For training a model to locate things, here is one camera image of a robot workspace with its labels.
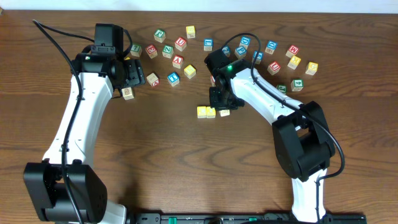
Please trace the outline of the green R block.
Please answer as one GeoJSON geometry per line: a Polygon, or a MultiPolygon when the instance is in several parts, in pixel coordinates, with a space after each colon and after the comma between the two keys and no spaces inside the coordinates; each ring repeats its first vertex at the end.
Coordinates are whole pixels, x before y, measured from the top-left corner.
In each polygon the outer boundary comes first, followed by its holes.
{"type": "Polygon", "coordinates": [[[220,114],[221,117],[229,116],[230,115],[230,110],[220,110],[219,114],[220,114]]]}

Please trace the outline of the yellow O block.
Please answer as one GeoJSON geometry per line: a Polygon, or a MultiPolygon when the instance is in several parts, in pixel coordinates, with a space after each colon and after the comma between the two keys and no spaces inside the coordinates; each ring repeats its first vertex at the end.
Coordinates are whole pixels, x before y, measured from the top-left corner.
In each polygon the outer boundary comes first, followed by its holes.
{"type": "Polygon", "coordinates": [[[206,107],[206,118],[215,118],[216,110],[210,106],[206,107]]]}

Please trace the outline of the yellow C block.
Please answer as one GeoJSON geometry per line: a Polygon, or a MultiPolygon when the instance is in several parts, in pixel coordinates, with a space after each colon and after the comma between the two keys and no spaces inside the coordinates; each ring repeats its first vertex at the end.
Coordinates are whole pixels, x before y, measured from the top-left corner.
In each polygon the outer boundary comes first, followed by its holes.
{"type": "Polygon", "coordinates": [[[197,107],[197,118],[206,118],[207,116],[207,110],[206,110],[206,106],[198,106],[197,107]]]}

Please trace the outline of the blue L block top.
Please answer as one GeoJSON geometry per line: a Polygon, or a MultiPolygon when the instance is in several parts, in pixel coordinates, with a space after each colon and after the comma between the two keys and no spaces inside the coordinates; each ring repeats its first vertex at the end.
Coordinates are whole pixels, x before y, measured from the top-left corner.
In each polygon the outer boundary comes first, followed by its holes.
{"type": "Polygon", "coordinates": [[[204,49],[204,51],[211,52],[213,50],[213,40],[212,39],[204,39],[203,49],[204,49]]]}

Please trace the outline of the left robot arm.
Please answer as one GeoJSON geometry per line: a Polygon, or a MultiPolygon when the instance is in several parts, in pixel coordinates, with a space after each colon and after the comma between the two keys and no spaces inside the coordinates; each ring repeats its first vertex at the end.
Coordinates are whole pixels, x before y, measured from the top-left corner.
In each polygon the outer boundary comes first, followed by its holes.
{"type": "Polygon", "coordinates": [[[71,90],[62,121],[40,162],[26,165],[23,179],[39,220],[54,223],[134,223],[134,215],[109,200],[93,170],[94,150],[105,108],[118,92],[134,98],[145,84],[138,59],[129,59],[124,38],[114,24],[97,24],[90,44],[68,60],[71,90]]]}

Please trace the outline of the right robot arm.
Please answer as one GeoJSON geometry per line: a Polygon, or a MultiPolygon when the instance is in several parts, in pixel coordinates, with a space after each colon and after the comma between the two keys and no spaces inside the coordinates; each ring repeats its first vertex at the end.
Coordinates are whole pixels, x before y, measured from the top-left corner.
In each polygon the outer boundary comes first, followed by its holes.
{"type": "Polygon", "coordinates": [[[265,81],[245,59],[232,62],[222,50],[205,58],[215,85],[210,106],[217,111],[251,105],[272,126],[275,154],[292,179],[292,213],[300,222],[315,223],[326,215],[323,178],[335,155],[328,125],[319,104],[303,104],[265,81]]]}

